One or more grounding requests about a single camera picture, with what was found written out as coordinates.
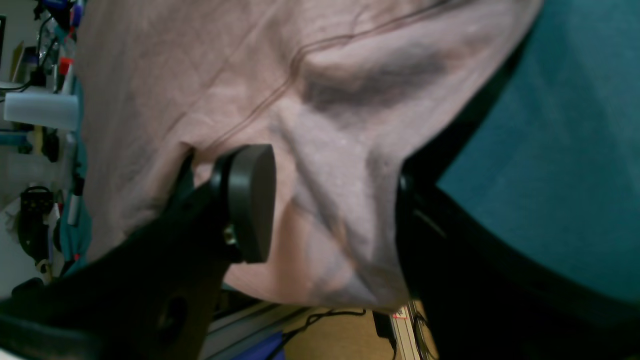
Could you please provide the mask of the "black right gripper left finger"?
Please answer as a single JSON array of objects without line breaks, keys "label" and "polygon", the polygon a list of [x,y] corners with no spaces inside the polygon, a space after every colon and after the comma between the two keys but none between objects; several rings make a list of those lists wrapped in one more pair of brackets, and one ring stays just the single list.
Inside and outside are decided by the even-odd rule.
[{"label": "black right gripper left finger", "polygon": [[210,179],[79,271],[1,303],[3,360],[196,360],[232,264],[269,258],[269,144],[217,158]]}]

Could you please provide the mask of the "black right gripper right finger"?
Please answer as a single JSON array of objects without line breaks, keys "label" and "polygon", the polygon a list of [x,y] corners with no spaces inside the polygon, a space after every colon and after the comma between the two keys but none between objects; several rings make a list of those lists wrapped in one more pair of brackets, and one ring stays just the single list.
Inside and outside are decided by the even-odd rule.
[{"label": "black right gripper right finger", "polygon": [[433,183],[398,178],[398,259],[441,360],[637,360],[637,307],[536,264]]}]

